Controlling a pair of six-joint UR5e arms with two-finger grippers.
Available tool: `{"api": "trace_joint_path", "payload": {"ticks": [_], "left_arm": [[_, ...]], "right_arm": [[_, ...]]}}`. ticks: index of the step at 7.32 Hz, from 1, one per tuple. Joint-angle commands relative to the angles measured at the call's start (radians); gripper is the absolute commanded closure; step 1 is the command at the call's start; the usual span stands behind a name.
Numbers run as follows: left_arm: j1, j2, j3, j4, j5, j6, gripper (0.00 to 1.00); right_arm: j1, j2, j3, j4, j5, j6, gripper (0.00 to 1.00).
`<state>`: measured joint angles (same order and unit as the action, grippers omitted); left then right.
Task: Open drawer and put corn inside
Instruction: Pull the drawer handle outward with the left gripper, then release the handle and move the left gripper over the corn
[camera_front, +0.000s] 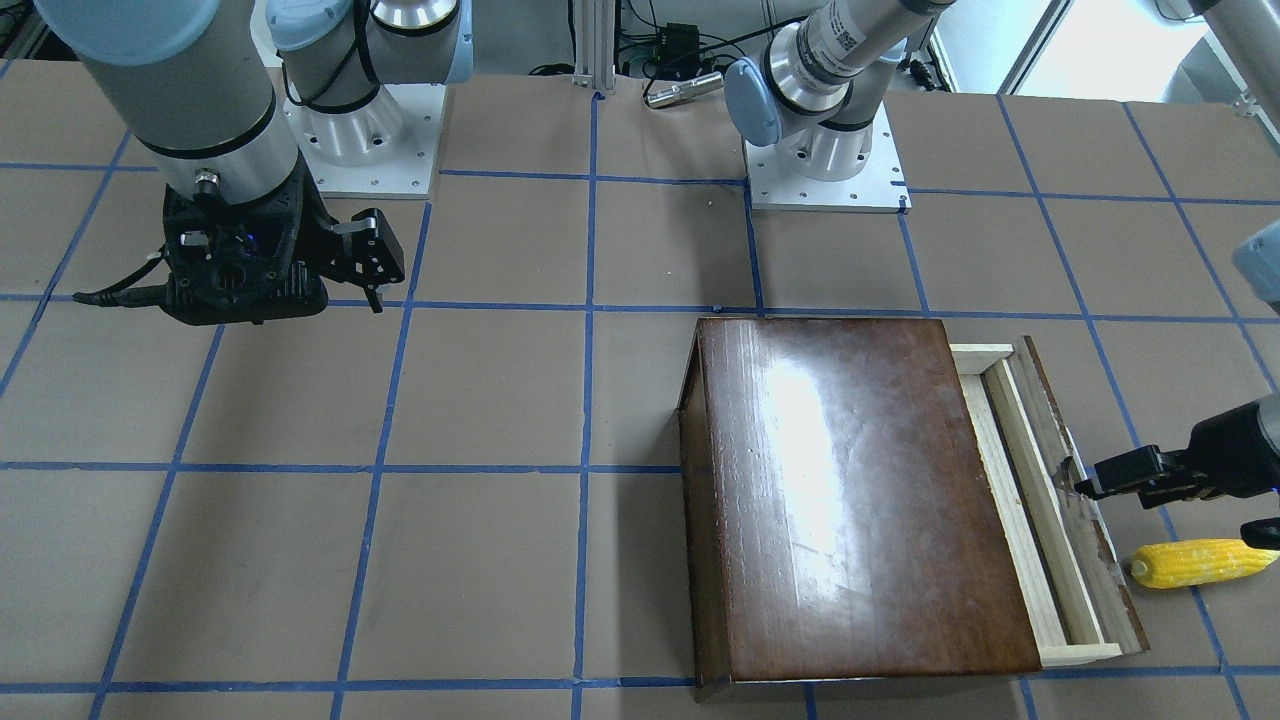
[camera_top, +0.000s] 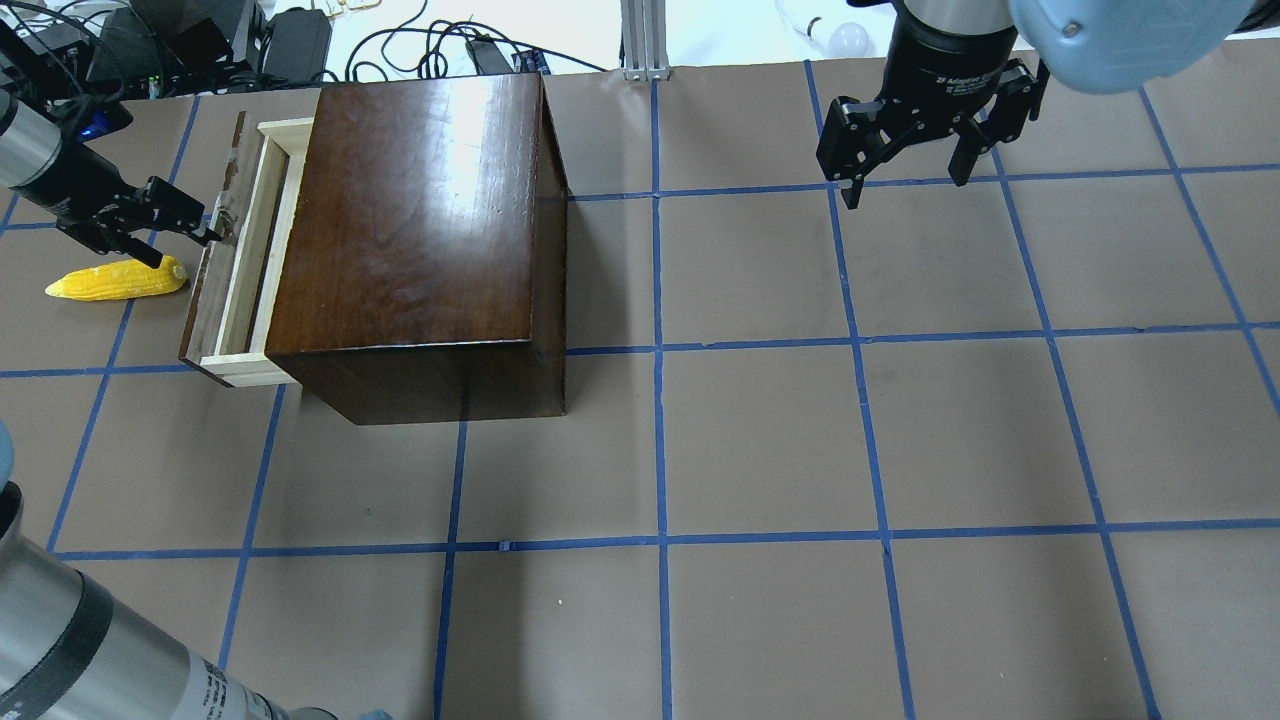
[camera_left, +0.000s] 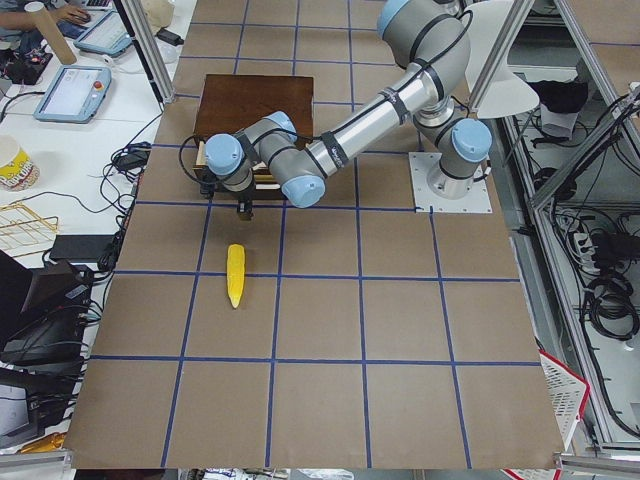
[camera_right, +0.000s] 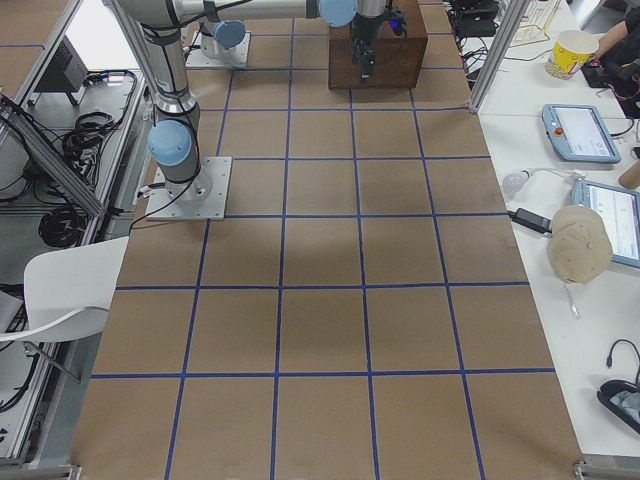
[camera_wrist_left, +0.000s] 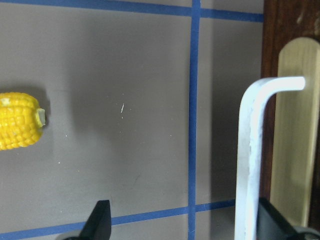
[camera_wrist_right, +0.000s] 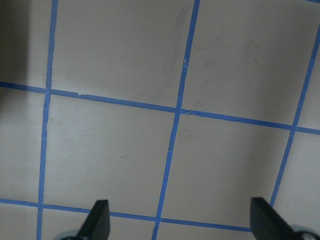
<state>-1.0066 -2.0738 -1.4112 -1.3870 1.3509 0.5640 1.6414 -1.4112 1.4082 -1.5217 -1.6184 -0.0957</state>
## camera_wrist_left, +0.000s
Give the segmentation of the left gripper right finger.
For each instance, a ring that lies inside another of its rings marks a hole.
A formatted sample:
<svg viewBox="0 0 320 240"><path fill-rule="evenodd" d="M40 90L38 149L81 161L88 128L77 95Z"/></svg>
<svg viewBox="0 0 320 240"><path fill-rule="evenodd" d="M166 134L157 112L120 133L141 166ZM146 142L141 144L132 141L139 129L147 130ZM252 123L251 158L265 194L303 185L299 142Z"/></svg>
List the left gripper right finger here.
<svg viewBox="0 0 320 240"><path fill-rule="evenodd" d="M265 198L260 198L257 215L258 240L304 240L280 212Z"/></svg>

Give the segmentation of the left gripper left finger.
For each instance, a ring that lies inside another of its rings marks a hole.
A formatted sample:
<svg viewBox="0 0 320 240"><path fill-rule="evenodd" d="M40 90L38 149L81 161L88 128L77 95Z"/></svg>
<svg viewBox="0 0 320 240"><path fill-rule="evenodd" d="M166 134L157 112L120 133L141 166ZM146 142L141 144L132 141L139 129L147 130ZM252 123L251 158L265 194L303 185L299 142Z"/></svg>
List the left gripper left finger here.
<svg viewBox="0 0 320 240"><path fill-rule="evenodd" d="M109 240L112 232L111 206L109 200L99 200L82 231L80 240Z"/></svg>

